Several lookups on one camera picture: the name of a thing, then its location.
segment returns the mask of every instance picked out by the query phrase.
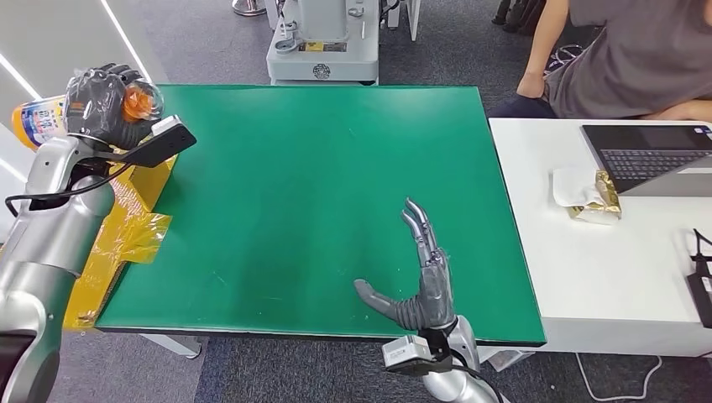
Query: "laptop keyboard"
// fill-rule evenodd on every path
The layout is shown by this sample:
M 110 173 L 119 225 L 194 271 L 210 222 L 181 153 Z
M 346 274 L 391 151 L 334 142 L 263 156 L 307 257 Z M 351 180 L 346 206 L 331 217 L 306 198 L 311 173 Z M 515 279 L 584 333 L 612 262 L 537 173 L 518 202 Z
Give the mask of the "laptop keyboard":
M 712 151 L 602 149 L 600 153 L 614 179 L 647 181 L 710 155 Z

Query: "robotic arm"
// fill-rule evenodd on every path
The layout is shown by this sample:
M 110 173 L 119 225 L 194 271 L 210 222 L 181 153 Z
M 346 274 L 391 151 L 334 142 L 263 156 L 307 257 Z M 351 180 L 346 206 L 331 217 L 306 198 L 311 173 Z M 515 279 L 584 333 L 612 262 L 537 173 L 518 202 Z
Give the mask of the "robotic arm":
M 70 81 L 70 134 L 39 147 L 25 194 L 6 200 L 17 219 L 0 255 L 0 403 L 44 402 L 50 395 L 72 287 L 113 207 L 108 182 L 131 165 L 157 166 L 196 142 L 177 116 L 127 122 L 125 88 L 140 82 L 139 73 L 114 64 Z M 112 146 L 128 152 L 114 154 Z M 123 167 L 109 175 L 111 162 Z
M 479 357 L 468 320 L 455 315 L 448 258 L 437 246 L 425 210 L 410 198 L 400 214 L 416 241 L 421 276 L 418 293 L 393 301 L 366 280 L 353 285 L 361 300 L 405 330 L 416 330 L 383 346 L 385 369 L 420 376 L 436 399 L 453 403 L 504 402 L 479 374 Z

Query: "green mat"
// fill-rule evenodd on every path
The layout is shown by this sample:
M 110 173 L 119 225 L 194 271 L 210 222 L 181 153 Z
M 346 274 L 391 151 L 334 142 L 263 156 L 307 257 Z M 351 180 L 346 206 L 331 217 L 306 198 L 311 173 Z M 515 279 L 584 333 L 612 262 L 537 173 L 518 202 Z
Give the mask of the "green mat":
M 98 327 L 401 335 L 352 281 L 406 298 L 424 206 L 479 339 L 544 343 L 476 88 L 162 87 L 198 143 L 155 210 L 152 264 L 124 272 Z

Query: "bottle label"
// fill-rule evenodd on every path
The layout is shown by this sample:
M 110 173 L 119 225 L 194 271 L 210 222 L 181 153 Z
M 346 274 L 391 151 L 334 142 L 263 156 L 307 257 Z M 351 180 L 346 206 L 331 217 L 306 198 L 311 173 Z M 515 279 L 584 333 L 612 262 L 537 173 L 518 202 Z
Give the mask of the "bottle label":
M 55 136 L 66 134 L 62 122 L 64 99 L 28 102 L 20 112 L 20 120 L 29 141 L 40 146 Z

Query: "gray t-shirt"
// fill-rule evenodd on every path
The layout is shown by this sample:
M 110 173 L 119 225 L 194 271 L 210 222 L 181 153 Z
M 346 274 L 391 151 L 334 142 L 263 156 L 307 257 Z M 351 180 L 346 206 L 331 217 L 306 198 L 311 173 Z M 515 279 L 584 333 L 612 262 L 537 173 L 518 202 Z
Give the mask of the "gray t-shirt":
M 632 118 L 712 99 L 705 0 L 570 0 L 574 25 L 604 25 L 581 56 L 547 77 L 560 118 Z

